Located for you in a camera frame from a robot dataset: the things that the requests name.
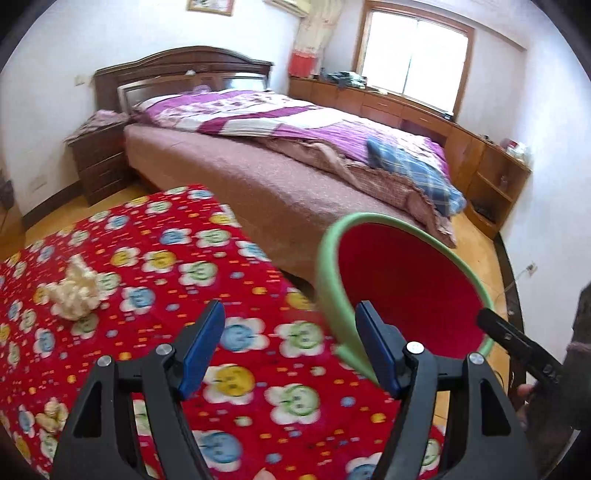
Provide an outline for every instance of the red tablecloth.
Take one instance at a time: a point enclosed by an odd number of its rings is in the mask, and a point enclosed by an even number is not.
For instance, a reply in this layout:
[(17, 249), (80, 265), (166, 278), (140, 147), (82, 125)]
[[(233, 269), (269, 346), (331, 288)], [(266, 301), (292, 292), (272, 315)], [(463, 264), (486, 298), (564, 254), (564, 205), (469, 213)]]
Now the red tablecloth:
[[(104, 291), (77, 323), (54, 315), (44, 289), (74, 254), (101, 273)], [(98, 357), (147, 354), (215, 298), (226, 329), (183, 409), (219, 479), (369, 478), (398, 409), (332, 355), (313, 305), (201, 186), (133, 200), (36, 242), (0, 265), (0, 295), (0, 419), (43, 474), (59, 441), (35, 421), (45, 404), (55, 397), (71, 409)], [(141, 399), (134, 410), (148, 470), (162, 476)], [(443, 438), (435, 427), (431, 435), (425, 478)]]

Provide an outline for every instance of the silver screw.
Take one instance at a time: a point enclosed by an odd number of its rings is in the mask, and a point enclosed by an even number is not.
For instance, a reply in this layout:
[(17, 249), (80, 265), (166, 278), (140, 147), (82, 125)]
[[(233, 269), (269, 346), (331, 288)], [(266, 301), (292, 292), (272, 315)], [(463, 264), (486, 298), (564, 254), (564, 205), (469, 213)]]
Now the silver screw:
[(475, 365), (482, 365), (484, 363), (484, 357), (478, 352), (471, 353), (468, 355), (468, 360)]
[(418, 355), (425, 351), (425, 347), (420, 342), (408, 342), (407, 350), (411, 353), (414, 353), (415, 355)]
[(173, 346), (169, 343), (161, 343), (156, 347), (156, 353), (159, 355), (168, 355), (170, 352), (173, 351)]
[(96, 361), (96, 364), (99, 367), (108, 367), (112, 361), (113, 359), (109, 355), (103, 355)]

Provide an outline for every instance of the window pane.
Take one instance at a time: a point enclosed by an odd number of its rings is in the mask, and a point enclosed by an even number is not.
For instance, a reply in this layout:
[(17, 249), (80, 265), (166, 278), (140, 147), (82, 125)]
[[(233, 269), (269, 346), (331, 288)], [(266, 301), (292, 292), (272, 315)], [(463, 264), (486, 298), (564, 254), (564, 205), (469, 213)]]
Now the window pane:
[(418, 21), (383, 12), (371, 14), (371, 26), (361, 75), (368, 84), (402, 93)]
[(467, 47), (465, 35), (419, 21), (404, 95), (452, 112)]

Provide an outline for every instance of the picture frame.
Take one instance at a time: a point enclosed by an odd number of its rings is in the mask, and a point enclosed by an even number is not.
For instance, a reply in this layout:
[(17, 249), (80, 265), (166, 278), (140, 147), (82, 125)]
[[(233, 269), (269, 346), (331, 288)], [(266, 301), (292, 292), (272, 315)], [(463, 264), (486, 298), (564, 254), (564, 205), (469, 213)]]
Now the picture frame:
[(234, 0), (189, 0), (187, 10), (231, 17), (234, 10)]

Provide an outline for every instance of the mattress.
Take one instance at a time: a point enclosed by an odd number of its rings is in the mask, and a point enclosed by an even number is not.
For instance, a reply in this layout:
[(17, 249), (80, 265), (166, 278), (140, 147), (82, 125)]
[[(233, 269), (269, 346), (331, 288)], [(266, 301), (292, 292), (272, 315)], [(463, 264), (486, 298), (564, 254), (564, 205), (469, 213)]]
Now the mattress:
[(355, 212), (383, 213), (422, 228), (330, 173), (249, 140), (148, 125), (125, 128), (131, 167), (168, 190), (200, 183), (234, 211), (273, 263), (314, 284), (316, 252), (326, 229)]

